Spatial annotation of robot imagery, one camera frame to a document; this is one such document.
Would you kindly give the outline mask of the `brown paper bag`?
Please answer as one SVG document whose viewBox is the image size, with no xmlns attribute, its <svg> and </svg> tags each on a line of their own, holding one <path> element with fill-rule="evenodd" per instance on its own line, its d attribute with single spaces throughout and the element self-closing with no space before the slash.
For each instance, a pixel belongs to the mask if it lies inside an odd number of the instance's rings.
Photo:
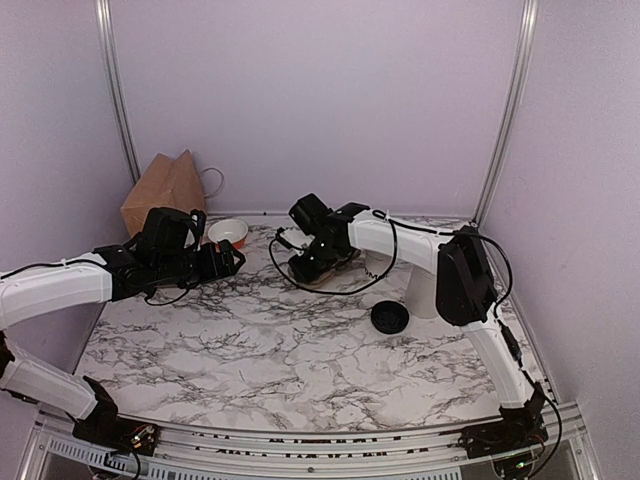
<svg viewBox="0 0 640 480">
<path fill-rule="evenodd" d="M 214 171 L 220 177 L 216 189 L 206 193 L 201 177 Z M 198 171 L 190 150 L 176 159 L 157 154 L 130 191 L 120 212 L 130 237 L 139 233 L 152 208 L 170 207 L 186 213 L 206 210 L 206 200 L 218 195 L 224 188 L 225 176 L 216 167 Z"/>
</svg>

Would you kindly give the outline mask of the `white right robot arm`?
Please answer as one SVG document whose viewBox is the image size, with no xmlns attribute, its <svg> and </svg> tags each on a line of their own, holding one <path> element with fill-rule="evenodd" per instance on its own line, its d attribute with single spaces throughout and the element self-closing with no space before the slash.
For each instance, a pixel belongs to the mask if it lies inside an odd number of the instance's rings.
<svg viewBox="0 0 640 480">
<path fill-rule="evenodd" d="M 404 261 L 416 274 L 426 273 L 422 294 L 427 312 L 461 329 L 489 372 L 502 414 L 510 413 L 497 423 L 496 440 L 515 448 L 533 433 L 534 419 L 524 409 L 532 406 L 537 389 L 503 321 L 504 298 L 484 249 L 488 238 L 469 225 L 437 231 L 360 203 L 333 210 L 315 194 L 297 200 L 289 215 L 302 232 L 292 243 L 299 251 L 288 261 L 298 284 L 318 282 L 358 251 L 382 254 L 391 263 Z"/>
</svg>

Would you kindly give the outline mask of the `brown pulp cup carrier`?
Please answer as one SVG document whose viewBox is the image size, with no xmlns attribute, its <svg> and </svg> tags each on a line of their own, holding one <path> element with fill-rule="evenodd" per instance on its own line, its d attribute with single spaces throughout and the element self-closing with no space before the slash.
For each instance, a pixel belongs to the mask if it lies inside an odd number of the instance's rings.
<svg viewBox="0 0 640 480">
<path fill-rule="evenodd" d="M 360 250 L 352 249 L 346 256 L 338 256 L 329 260 L 320 259 L 309 252 L 294 255 L 287 261 L 287 273 L 301 285 L 320 286 L 338 271 L 346 268 L 360 254 Z"/>
</svg>

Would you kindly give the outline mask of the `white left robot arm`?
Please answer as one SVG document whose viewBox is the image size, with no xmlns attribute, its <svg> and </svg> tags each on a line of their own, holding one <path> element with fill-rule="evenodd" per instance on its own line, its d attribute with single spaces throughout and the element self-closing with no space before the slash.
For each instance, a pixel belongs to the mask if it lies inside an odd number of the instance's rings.
<svg viewBox="0 0 640 480">
<path fill-rule="evenodd" d="M 1 328 L 66 308 L 152 298 L 160 288 L 189 293 L 231 277 L 245 263 L 228 240 L 206 243 L 206 215 L 169 207 L 149 211 L 124 244 L 98 247 L 57 263 L 35 263 L 1 276 Z M 99 382 L 71 375 L 1 340 L 1 388 L 23 401 L 64 411 L 106 445 L 125 438 L 126 423 Z"/>
</svg>

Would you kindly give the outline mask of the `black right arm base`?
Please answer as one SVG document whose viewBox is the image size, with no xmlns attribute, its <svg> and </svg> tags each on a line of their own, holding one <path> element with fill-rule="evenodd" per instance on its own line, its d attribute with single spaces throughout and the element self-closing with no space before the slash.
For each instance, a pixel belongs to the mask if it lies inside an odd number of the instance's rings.
<svg viewBox="0 0 640 480">
<path fill-rule="evenodd" d="M 500 420 L 463 428 L 457 445 L 474 459 L 546 442 L 549 434 L 542 416 L 545 403 L 543 388 L 535 382 L 533 395 L 522 408 L 501 407 Z"/>
</svg>

